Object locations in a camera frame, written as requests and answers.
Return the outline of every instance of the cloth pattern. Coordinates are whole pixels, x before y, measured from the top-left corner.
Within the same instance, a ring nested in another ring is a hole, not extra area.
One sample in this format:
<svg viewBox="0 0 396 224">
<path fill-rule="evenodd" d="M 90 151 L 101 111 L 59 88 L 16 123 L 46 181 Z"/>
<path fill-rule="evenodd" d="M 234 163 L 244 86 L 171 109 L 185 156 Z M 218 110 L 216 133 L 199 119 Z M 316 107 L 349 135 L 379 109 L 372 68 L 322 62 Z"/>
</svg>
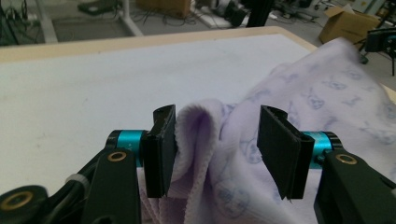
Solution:
<svg viewBox="0 0 396 224">
<path fill-rule="evenodd" d="M 148 199 L 154 223 L 317 223 L 320 170 L 310 170 L 303 200 L 281 201 L 257 148 L 260 106 L 280 108 L 300 131 L 336 133 L 345 149 L 396 181 L 396 105 L 360 68 L 343 39 L 293 64 L 281 64 L 239 104 L 207 99 L 177 115 L 178 153 L 167 197 Z"/>
</svg>

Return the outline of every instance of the gray floor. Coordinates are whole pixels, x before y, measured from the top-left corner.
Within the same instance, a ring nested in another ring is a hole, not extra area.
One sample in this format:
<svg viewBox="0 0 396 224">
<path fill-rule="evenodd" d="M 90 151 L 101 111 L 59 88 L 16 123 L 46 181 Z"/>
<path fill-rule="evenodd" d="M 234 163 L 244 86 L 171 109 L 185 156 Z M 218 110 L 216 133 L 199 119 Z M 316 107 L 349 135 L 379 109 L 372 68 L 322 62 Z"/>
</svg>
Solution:
<svg viewBox="0 0 396 224">
<path fill-rule="evenodd" d="M 91 17 L 78 12 L 77 5 L 80 2 L 90 0 L 62 0 L 59 4 L 46 4 L 46 10 L 53 19 L 57 37 L 60 42 L 79 41 L 102 38 L 117 38 L 130 35 L 123 27 L 122 23 L 117 20 L 114 13 L 107 13 L 102 16 Z M 343 5 L 347 0 L 337 1 L 336 4 Z M 319 18 L 315 22 L 306 19 L 285 19 L 278 11 L 273 13 L 278 16 L 276 20 L 268 19 L 267 26 L 280 26 L 305 39 L 309 43 L 319 47 L 321 42 L 318 35 L 327 21 L 327 17 L 323 13 L 324 7 L 318 11 L 313 9 L 313 5 L 309 10 L 317 13 Z M 36 12 L 35 4 L 28 3 L 29 11 Z M 131 18 L 144 35 L 160 35 L 183 32 L 197 32 L 211 30 L 197 17 L 191 16 L 187 20 L 177 20 L 162 14 L 147 13 L 134 6 L 131 2 Z M 43 42 L 43 36 L 39 29 L 32 27 L 30 31 L 31 39 L 36 42 Z M 391 60 L 385 54 L 370 53 L 367 55 L 369 62 L 363 65 L 363 69 L 373 78 L 382 84 L 396 90 L 396 77 L 391 75 Z"/>
</svg>

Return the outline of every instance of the white table surface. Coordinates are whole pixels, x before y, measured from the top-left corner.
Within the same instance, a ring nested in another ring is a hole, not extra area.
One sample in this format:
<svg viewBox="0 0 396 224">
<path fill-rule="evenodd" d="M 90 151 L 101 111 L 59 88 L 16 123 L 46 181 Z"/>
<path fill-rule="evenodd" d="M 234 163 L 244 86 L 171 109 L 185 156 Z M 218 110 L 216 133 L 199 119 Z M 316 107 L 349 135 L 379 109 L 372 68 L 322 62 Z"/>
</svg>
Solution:
<svg viewBox="0 0 396 224">
<path fill-rule="evenodd" d="M 0 52 L 0 193 L 49 194 L 117 129 L 152 126 L 152 111 L 218 98 L 238 103 L 280 63 L 309 50 L 284 35 L 65 54 L 8 61 Z"/>
</svg>

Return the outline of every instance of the white cloth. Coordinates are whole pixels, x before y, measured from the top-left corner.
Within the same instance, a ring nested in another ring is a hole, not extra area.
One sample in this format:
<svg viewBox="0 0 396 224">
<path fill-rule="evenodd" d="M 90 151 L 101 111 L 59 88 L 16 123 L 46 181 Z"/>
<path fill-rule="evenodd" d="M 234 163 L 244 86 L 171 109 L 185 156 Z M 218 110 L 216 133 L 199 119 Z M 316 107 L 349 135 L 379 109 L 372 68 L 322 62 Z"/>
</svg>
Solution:
<svg viewBox="0 0 396 224">
<path fill-rule="evenodd" d="M 362 71 L 354 47 L 336 39 L 277 67 L 239 104 L 208 99 L 184 107 L 168 196 L 148 199 L 139 175 L 143 217 L 172 224 L 317 223 L 321 171 L 310 170 L 303 200 L 280 200 L 256 147 L 261 105 L 288 112 L 300 131 L 336 133 L 346 150 L 396 181 L 396 105 Z"/>
</svg>

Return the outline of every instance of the cable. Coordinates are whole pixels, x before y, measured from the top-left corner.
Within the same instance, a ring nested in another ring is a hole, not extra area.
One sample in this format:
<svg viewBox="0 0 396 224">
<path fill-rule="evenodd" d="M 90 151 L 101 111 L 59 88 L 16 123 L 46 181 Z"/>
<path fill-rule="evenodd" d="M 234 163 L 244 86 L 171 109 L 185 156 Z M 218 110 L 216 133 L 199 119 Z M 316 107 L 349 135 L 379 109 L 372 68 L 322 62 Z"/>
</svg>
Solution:
<svg viewBox="0 0 396 224">
<path fill-rule="evenodd" d="M 218 23 L 217 23 L 217 21 L 216 21 L 216 19 L 215 19 L 215 17 L 213 16 L 213 15 L 214 15 L 213 13 L 204 12 L 204 11 L 202 11 L 202 10 L 200 10 L 200 13 L 197 13 L 196 10 L 197 10 L 197 8 L 195 8 L 194 11 L 192 12 L 193 17 L 194 17 L 195 20 L 198 20 L 198 19 L 200 19 L 200 18 L 203 17 L 203 16 L 207 16 L 207 17 L 210 17 L 210 19 L 211 19 L 211 20 L 213 21 L 213 23 L 216 25 L 216 28 L 218 28 L 218 29 L 220 29 L 220 30 L 227 30 L 227 29 L 230 29 L 230 28 L 231 28 L 231 26 L 230 26 L 230 27 L 219 26 Z"/>
<path fill-rule="evenodd" d="M 318 26 L 320 26 L 321 28 L 323 28 L 324 27 L 324 25 L 322 25 L 322 24 L 320 24 L 320 23 L 318 23 L 317 21 L 314 21 L 314 23 L 316 23 Z"/>
<path fill-rule="evenodd" d="M 37 37 L 38 37 L 38 33 L 40 32 L 39 27 L 37 26 L 37 32 L 35 33 L 35 37 L 31 37 L 29 36 L 27 33 L 29 32 L 29 30 L 27 30 L 27 26 L 25 24 L 23 24 L 23 22 L 20 21 L 20 23 L 23 25 L 23 27 L 25 28 L 25 30 L 23 31 L 19 25 L 17 24 L 16 21 L 13 21 L 14 23 L 14 27 L 17 31 L 17 33 L 21 36 L 24 37 L 25 39 L 28 39 L 29 41 L 33 42 L 34 44 L 37 43 Z"/>
<path fill-rule="evenodd" d="M 0 10 L 3 11 L 3 7 L 1 5 L 1 0 L 0 0 Z M 3 39 L 3 13 L 0 12 L 0 46 L 1 46 L 2 39 Z"/>
<path fill-rule="evenodd" d="M 390 58 L 390 56 L 388 55 L 388 54 L 384 54 L 383 52 L 381 52 L 381 51 L 379 51 L 379 52 L 377 52 L 377 54 L 379 54 L 379 55 L 381 55 L 382 57 L 384 57 L 384 58 L 386 58 L 386 59 L 388 59 L 388 60 L 392 60 L 392 58 Z"/>
<path fill-rule="evenodd" d="M 65 17 L 52 19 L 53 22 L 114 22 L 119 19 L 118 10 L 115 10 L 114 15 L 111 18 L 104 18 L 105 13 L 101 14 L 102 18 L 86 18 L 86 17 Z"/>
<path fill-rule="evenodd" d="M 22 13 L 22 18 L 24 19 L 24 20 L 27 20 L 27 4 L 26 4 L 26 0 L 23 0 L 22 1 L 22 4 L 21 4 L 21 13 Z"/>
<path fill-rule="evenodd" d="M 148 10 L 137 10 L 131 13 L 130 16 L 132 16 L 133 21 L 135 22 L 143 21 L 143 24 L 146 23 L 149 17 L 162 17 L 163 25 L 183 26 L 185 24 L 188 25 L 196 24 L 197 18 L 195 18 L 194 15 L 191 13 L 184 19 L 179 19 L 176 18 L 175 16 L 172 16 L 172 15 L 177 15 L 179 12 L 180 11 L 175 8 L 163 10 L 153 7 Z"/>
<path fill-rule="evenodd" d="M 20 42 L 18 41 L 17 37 L 15 36 L 14 31 L 12 30 L 11 24 L 9 23 L 7 16 L 6 16 L 6 12 L 3 10 L 3 7 L 0 6 L 0 18 L 4 17 L 6 19 L 6 25 L 8 27 L 9 32 L 11 33 L 12 38 L 15 41 L 16 45 L 19 45 Z"/>
<path fill-rule="evenodd" d="M 58 203 L 52 212 L 45 218 L 44 224 L 54 224 L 59 221 L 59 219 L 64 214 L 64 211 L 69 209 L 73 203 L 80 200 L 80 195 L 82 192 L 82 186 L 79 183 L 74 183 L 70 192 Z"/>
<path fill-rule="evenodd" d="M 284 23 L 284 24 L 294 24 L 294 23 L 297 22 L 297 20 L 287 19 L 287 18 L 279 19 L 279 17 L 277 17 L 276 19 L 274 19 L 274 21 L 279 21 L 279 22 Z"/>
</svg>

